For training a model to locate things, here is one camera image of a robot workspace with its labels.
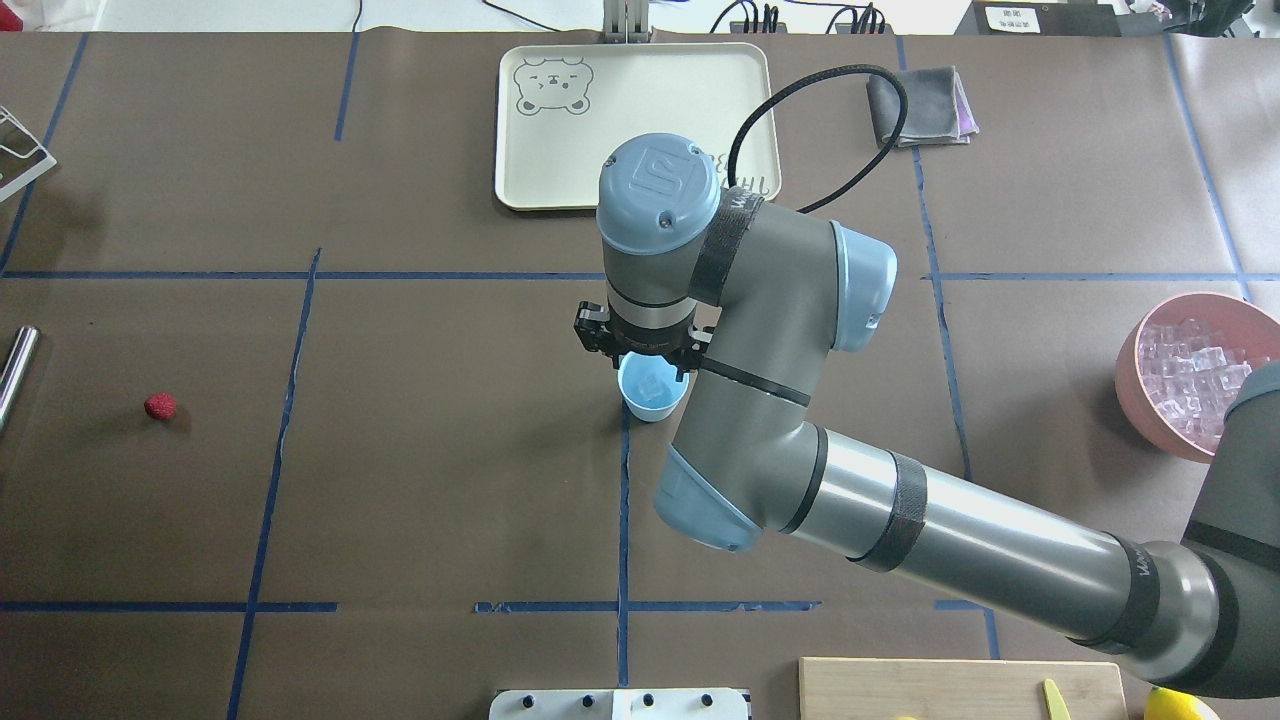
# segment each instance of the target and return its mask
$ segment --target robotic arm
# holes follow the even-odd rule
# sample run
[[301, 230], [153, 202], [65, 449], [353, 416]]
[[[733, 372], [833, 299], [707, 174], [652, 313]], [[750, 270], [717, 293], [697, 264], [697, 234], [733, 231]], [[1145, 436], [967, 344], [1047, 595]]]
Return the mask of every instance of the robotic arm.
[[[1280, 363], [1249, 377], [1183, 542], [1080, 527], [805, 421], [831, 350], [856, 351], [888, 305], [884, 243], [722, 191], [691, 141], [646, 135], [600, 173], [608, 309], [584, 346], [617, 364], [699, 370], [655, 507], [744, 552], [765, 528], [1019, 615], [1134, 675], [1216, 697], [1280, 694]], [[722, 307], [692, 324], [698, 302]]]

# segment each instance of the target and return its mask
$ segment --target electrical cable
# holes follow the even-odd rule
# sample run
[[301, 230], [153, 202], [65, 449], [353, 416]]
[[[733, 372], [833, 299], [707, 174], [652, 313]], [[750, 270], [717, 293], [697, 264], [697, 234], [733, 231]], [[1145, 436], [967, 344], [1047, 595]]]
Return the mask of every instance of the electrical cable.
[[552, 27], [552, 26], [544, 26], [543, 23], [540, 23], [540, 22], [538, 22], [538, 20], [535, 20], [532, 18], [526, 18], [525, 15], [521, 15], [520, 13], [517, 13], [517, 12], [509, 9], [509, 8], [503, 8], [502, 5], [492, 3], [490, 0], [480, 0], [480, 3], [484, 4], [484, 5], [488, 5], [490, 8], [493, 8], [494, 10], [502, 10], [503, 13], [507, 13], [508, 15], [515, 15], [515, 17], [525, 20], [526, 23], [538, 26], [538, 27], [540, 27], [543, 29], [549, 29], [552, 32], [564, 32], [564, 31], [562, 31], [559, 28], [556, 28], [556, 27]]
[[872, 29], [872, 23], [876, 20], [876, 13], [878, 12], [879, 10], [876, 9], [874, 3], [867, 4], [867, 9], [863, 10], [863, 19], [858, 23], [858, 35], [868, 35], [868, 31]]
[[855, 32], [858, 29], [858, 8], [854, 5], [844, 5], [836, 10], [835, 15], [831, 15], [831, 22], [827, 23], [827, 29], [822, 31], [822, 33], [831, 35], [831, 28], [836, 27], [836, 20], [840, 19], [840, 15], [845, 14], [846, 10], [854, 14], [854, 18], [849, 20], [849, 32]]
[[[716, 22], [712, 23], [712, 29], [707, 31], [707, 33], [708, 35], [714, 35], [716, 33], [716, 28], [719, 27], [719, 22], [723, 20], [724, 15], [727, 15], [730, 13], [730, 10], [732, 10], [737, 5], [742, 6], [742, 17], [744, 17], [742, 28], [744, 29], [746, 29], [746, 28], [749, 28], [751, 26], [751, 22], [753, 22], [751, 17], [753, 15], [755, 15], [755, 22], [760, 20], [760, 8], [758, 8], [755, 5], [755, 0], [733, 0], [732, 3], [728, 4], [727, 8], [724, 8], [723, 10], [721, 10], [721, 14], [717, 15]], [[751, 12], [750, 13], [746, 10], [748, 5], [751, 6]]]
[[850, 27], [850, 32], [854, 33], [859, 32], [858, 10], [860, 8], [863, 10], [869, 10], [872, 13], [872, 15], [867, 18], [865, 35], [884, 35], [884, 28], [888, 27], [888, 19], [884, 17], [884, 13], [879, 12], [879, 9], [877, 8], [873, 8], [870, 3], [868, 3], [867, 6], [863, 8], [860, 5], [850, 5], [849, 3], [824, 3], [822, 0], [786, 0], [786, 1], [791, 3], [792, 5], [809, 5], [813, 8], [840, 8], [840, 10], [836, 13], [836, 17], [832, 18], [831, 23], [827, 26], [828, 35], [831, 33], [831, 28], [836, 27], [837, 18], [840, 18], [840, 15], [844, 14], [846, 8], [851, 9], [851, 12], [854, 13], [854, 22], [851, 23], [852, 27]]
[[737, 178], [735, 177], [736, 176], [736, 170], [737, 170], [737, 155], [742, 150], [742, 142], [746, 140], [746, 133], [751, 131], [751, 126], [754, 126], [756, 120], [759, 120], [762, 117], [764, 117], [765, 113], [768, 113], [769, 110], [772, 110], [780, 102], [782, 102], [783, 100], [786, 100], [787, 97], [790, 97], [795, 92], [799, 92], [800, 90], [803, 90], [805, 87], [809, 87], [810, 85], [814, 85], [817, 82], [822, 82], [824, 79], [832, 79], [832, 78], [844, 77], [844, 76], [852, 76], [852, 74], [872, 74], [872, 76], [882, 77], [886, 81], [888, 81], [890, 85], [893, 86], [893, 90], [897, 92], [897, 102], [899, 102], [899, 105], [897, 105], [897, 122], [893, 124], [893, 132], [890, 133], [888, 140], [884, 141], [884, 145], [881, 147], [879, 152], [877, 152], [876, 156], [870, 159], [870, 161], [868, 161], [865, 165], [863, 165], [863, 169], [858, 170], [858, 174], [855, 174], [849, 182], [846, 182], [840, 188], [837, 188], [835, 192], [832, 192], [831, 195], [823, 197], [822, 200], [801, 208], [800, 211], [801, 213], [812, 213], [812, 211], [817, 210], [818, 208], [822, 208], [823, 205], [826, 205], [826, 204], [831, 202], [832, 200], [840, 197], [841, 195], [849, 192], [849, 188], [851, 188], [855, 184], [858, 184], [859, 181], [861, 181], [864, 177], [867, 177], [867, 173], [870, 173], [873, 169], [876, 169], [876, 165], [879, 165], [881, 160], [883, 160], [884, 156], [888, 155], [890, 150], [893, 150], [893, 147], [897, 146], [897, 140], [900, 137], [902, 137], [902, 126], [906, 124], [906, 88], [902, 87], [901, 81], [899, 81], [897, 77], [893, 73], [888, 72], [887, 69], [884, 69], [884, 68], [882, 68], [879, 65], [867, 65], [867, 64], [841, 65], [838, 68], [828, 68], [826, 70], [819, 70], [817, 73], [805, 76], [805, 77], [803, 77], [803, 78], [792, 82], [791, 85], [788, 85], [788, 86], [783, 87], [782, 90], [774, 92], [772, 97], [769, 97], [768, 100], [765, 100], [759, 108], [756, 108], [750, 114], [750, 117], [746, 118], [746, 122], [744, 122], [742, 127], [737, 131], [737, 137], [733, 138], [733, 145], [730, 147], [730, 151], [728, 151], [728, 168], [727, 168], [727, 170], [728, 170], [728, 184], [730, 184], [730, 187], [733, 187], [733, 186], [737, 184]]

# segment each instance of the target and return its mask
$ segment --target gray cloth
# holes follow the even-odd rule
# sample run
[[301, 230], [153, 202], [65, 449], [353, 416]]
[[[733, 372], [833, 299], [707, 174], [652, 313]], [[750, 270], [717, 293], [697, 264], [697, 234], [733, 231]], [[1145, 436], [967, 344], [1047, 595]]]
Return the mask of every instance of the gray cloth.
[[[897, 140], [899, 147], [911, 145], [968, 145], [978, 132], [978, 123], [969, 109], [960, 73], [955, 65], [897, 73], [906, 88], [906, 124]], [[897, 92], [882, 77], [867, 81], [867, 97], [872, 106], [872, 127], [881, 145], [897, 123]]]

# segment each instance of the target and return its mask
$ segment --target red raspberry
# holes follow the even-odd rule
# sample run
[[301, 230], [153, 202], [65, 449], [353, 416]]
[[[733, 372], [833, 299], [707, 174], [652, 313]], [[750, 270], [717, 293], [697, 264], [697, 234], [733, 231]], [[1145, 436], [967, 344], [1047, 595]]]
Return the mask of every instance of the red raspberry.
[[156, 420], [168, 420], [178, 411], [178, 401], [168, 392], [157, 392], [148, 397], [142, 407]]

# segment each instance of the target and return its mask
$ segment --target blue plastic cup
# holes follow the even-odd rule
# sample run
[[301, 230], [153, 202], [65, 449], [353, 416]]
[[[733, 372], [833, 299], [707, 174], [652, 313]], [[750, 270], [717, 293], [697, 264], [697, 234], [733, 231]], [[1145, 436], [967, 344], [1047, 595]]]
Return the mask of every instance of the blue plastic cup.
[[689, 375], [676, 379], [676, 368], [660, 355], [627, 352], [618, 366], [618, 389], [631, 414], [645, 423], [667, 419], [689, 389]]

